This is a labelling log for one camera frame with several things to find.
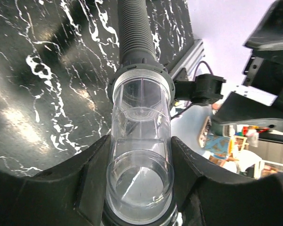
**black bracket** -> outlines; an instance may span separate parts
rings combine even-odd
[[[175,81],[175,100],[191,101],[195,104],[213,104],[223,98],[222,84],[226,80],[212,74],[202,74],[195,81]]]

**black flexible hose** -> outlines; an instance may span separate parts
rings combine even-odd
[[[133,58],[157,60],[146,0],[118,0],[120,64]]]

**clear plastic tube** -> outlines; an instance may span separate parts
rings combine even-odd
[[[111,135],[107,202],[128,223],[152,223],[169,208],[174,180],[165,87],[142,75],[118,86]]]

